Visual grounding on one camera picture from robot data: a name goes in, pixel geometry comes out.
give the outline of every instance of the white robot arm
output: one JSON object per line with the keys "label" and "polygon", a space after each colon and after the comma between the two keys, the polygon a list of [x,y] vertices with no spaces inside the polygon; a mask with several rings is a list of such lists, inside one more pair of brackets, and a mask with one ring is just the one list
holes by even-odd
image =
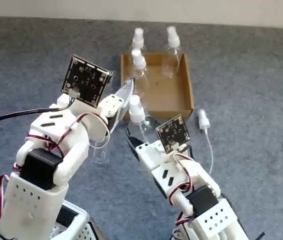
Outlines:
{"label": "white robot arm", "polygon": [[248,240],[220,187],[198,162],[182,154],[185,147],[166,154],[158,140],[135,149],[164,197],[181,210],[172,239]]}
{"label": "white robot arm", "polygon": [[[81,240],[89,236],[87,212],[65,201],[68,182],[88,157],[90,140],[103,145],[109,141],[133,88],[131,80],[97,108],[74,100],[69,108],[42,113],[32,122],[5,191],[0,239]],[[68,103],[69,96],[63,94],[50,107]],[[59,149],[61,157],[50,152],[54,149]]]}

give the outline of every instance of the gray carpet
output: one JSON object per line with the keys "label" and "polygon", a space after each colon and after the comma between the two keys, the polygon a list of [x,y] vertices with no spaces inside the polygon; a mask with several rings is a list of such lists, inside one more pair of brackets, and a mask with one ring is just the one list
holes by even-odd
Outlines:
{"label": "gray carpet", "polygon": [[[49,106],[61,94],[71,54],[116,70],[135,27],[150,51],[162,51],[167,23],[0,18],[0,115]],[[196,108],[210,119],[212,176],[233,201],[254,240],[283,240],[283,29],[176,24],[189,56]],[[0,122],[0,175],[35,116]],[[197,159],[209,149],[193,114],[187,120]],[[86,209],[111,240],[167,240],[178,210],[114,133],[108,165],[89,159],[70,181],[66,199]]]}

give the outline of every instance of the clear plastic bottle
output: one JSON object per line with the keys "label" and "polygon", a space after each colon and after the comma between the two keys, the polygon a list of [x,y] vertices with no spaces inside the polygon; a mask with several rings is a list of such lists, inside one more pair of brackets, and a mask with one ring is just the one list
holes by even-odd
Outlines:
{"label": "clear plastic bottle", "polygon": [[180,68],[183,51],[175,26],[167,27],[167,34],[168,46],[166,55],[162,59],[161,73],[171,78]]}
{"label": "clear plastic bottle", "polygon": [[131,76],[135,79],[133,94],[138,95],[140,97],[141,102],[145,107],[145,93],[148,91],[149,88],[146,60],[143,57],[141,50],[138,48],[135,48],[131,51],[131,56],[133,58],[134,69]]}
{"label": "clear plastic bottle", "polygon": [[132,95],[129,100],[129,116],[128,130],[131,136],[150,144],[158,140],[153,121],[146,116],[138,95]]}
{"label": "clear plastic bottle", "polygon": [[144,55],[147,52],[146,46],[144,44],[144,30],[140,27],[135,28],[132,42],[129,47],[128,61],[129,61],[129,66],[131,66],[130,67],[131,72],[134,71],[133,58],[131,55],[134,49],[140,49],[142,55]]}
{"label": "clear plastic bottle", "polygon": [[[96,141],[91,141],[92,145],[97,147],[101,143]],[[110,143],[108,143],[103,148],[97,149],[92,148],[89,150],[89,157],[95,164],[108,164],[110,162]]]}

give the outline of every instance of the bottle cap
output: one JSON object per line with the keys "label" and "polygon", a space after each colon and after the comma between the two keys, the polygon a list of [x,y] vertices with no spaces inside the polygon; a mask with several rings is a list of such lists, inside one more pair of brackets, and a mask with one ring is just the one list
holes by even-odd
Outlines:
{"label": "bottle cap", "polygon": [[171,48],[177,48],[181,44],[180,38],[176,32],[175,26],[167,27],[167,34],[168,34],[168,45]]}
{"label": "bottle cap", "polygon": [[141,104],[140,96],[132,95],[129,100],[129,115],[130,120],[139,124],[146,119],[144,108]]}
{"label": "bottle cap", "polygon": [[144,30],[140,27],[135,28],[132,38],[132,47],[134,49],[141,49],[144,46]]}
{"label": "bottle cap", "polygon": [[135,66],[136,69],[144,69],[146,68],[146,60],[142,55],[142,52],[139,48],[134,48],[131,51],[131,55],[133,58],[133,65]]}

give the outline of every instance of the cardboard tray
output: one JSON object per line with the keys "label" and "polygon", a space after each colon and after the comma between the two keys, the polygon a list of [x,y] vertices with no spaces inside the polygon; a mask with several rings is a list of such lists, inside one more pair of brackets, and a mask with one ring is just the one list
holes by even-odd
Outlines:
{"label": "cardboard tray", "polygon": [[[145,93],[147,110],[154,118],[173,118],[178,114],[187,118],[194,110],[192,81],[187,55],[182,55],[178,73],[169,78],[162,74],[164,54],[147,53],[144,55],[149,73],[149,89]],[[125,79],[129,77],[130,68],[128,55],[121,55],[121,86],[125,84]]]}

